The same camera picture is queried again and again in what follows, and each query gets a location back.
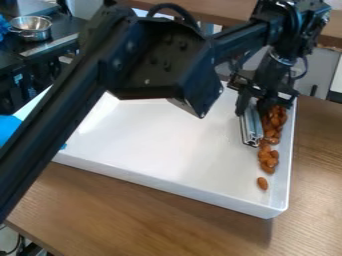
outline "wire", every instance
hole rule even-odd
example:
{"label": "wire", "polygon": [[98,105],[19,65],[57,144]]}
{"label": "wire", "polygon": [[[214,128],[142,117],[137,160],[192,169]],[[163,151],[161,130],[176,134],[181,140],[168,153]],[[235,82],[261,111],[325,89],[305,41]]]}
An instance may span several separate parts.
{"label": "wire", "polygon": [[302,23],[303,23],[302,16],[298,12],[295,5],[289,2],[285,2],[285,1],[281,1],[280,4],[281,4],[280,6],[283,5],[282,7],[287,9],[290,13],[291,27],[292,27],[291,30],[293,33],[292,41],[295,41],[300,36],[300,30],[301,30]]}
{"label": "wire", "polygon": [[18,238],[17,238],[17,244],[15,245],[15,247],[9,251],[9,252],[5,252],[5,251],[0,251],[0,256],[7,256],[7,255],[11,255],[12,253],[14,253],[16,250],[18,250],[20,244],[21,244],[21,235],[18,234]]}
{"label": "wire", "polygon": [[157,4],[153,6],[147,13],[147,17],[153,17],[158,11],[161,9],[171,9],[180,14],[184,18],[184,22],[189,26],[193,27],[198,32],[201,31],[200,27],[198,26],[195,18],[184,8],[180,7],[177,4],[173,3],[165,3],[165,4]]}

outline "plastic tray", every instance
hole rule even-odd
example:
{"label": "plastic tray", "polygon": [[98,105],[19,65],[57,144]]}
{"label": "plastic tray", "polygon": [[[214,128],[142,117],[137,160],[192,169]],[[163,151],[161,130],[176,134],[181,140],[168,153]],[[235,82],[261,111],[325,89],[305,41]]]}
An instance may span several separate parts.
{"label": "plastic tray", "polygon": [[[258,149],[241,142],[237,94],[226,89],[198,119],[166,100],[118,101],[106,93],[55,156],[55,162],[141,184],[260,218],[288,208],[295,106],[282,132],[273,175]],[[269,189],[256,179],[267,178]]]}

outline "stainless steel bowl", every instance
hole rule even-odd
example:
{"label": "stainless steel bowl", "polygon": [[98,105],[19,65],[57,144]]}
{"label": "stainless steel bowl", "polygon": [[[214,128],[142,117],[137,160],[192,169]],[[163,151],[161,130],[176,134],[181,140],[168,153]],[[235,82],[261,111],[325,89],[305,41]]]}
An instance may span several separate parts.
{"label": "stainless steel bowl", "polygon": [[20,16],[10,22],[11,32],[27,42],[44,41],[51,37],[52,22],[49,17]]}

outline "table surface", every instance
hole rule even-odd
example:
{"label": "table surface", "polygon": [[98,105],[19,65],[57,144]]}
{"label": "table surface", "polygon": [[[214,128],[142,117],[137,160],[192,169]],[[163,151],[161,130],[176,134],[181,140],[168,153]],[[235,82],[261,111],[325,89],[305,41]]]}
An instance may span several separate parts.
{"label": "table surface", "polygon": [[[128,5],[148,10],[153,5],[164,3],[165,0],[122,0]],[[170,0],[181,5],[191,12],[197,20],[214,23],[218,25],[232,26],[250,18],[257,0]],[[334,11],[331,14],[331,21],[324,29],[319,42],[324,46],[342,48],[342,1],[325,0]]]}
{"label": "table surface", "polygon": [[[0,50],[19,56],[22,52],[40,47],[42,48],[41,51],[25,59],[37,58],[41,61],[42,56],[47,56],[48,58],[51,55],[60,55],[61,53],[57,49],[60,50],[62,48],[62,53],[64,53],[66,49],[72,48],[72,45],[76,45],[77,38],[68,39],[68,37],[80,32],[86,24],[86,21],[77,17],[69,17],[59,12],[51,14],[50,17],[53,22],[50,39],[43,42],[23,42],[17,35],[10,33],[6,35],[5,40],[0,44]],[[51,46],[52,43],[63,39],[66,39],[63,44]]]}
{"label": "table surface", "polygon": [[50,164],[7,224],[56,255],[340,255],[342,106],[299,99],[290,208],[263,220]]}

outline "black equipment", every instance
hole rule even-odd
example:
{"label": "black equipment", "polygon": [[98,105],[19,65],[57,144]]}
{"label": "black equipment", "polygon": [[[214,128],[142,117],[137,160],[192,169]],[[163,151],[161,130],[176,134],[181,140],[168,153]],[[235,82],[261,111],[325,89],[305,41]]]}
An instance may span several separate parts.
{"label": "black equipment", "polygon": [[[160,8],[174,9],[184,22],[153,18]],[[261,109],[289,108],[298,93],[283,81],[298,79],[290,68],[312,52],[329,11],[322,0],[259,0],[248,22],[205,37],[174,4],[138,18],[105,0],[80,35],[80,55],[0,151],[0,222],[106,90],[120,99],[169,98],[203,118],[223,89],[214,67],[229,61],[237,115],[251,97],[260,98]],[[258,69],[241,70],[266,45],[271,50]],[[282,87],[289,98],[279,97]]]}

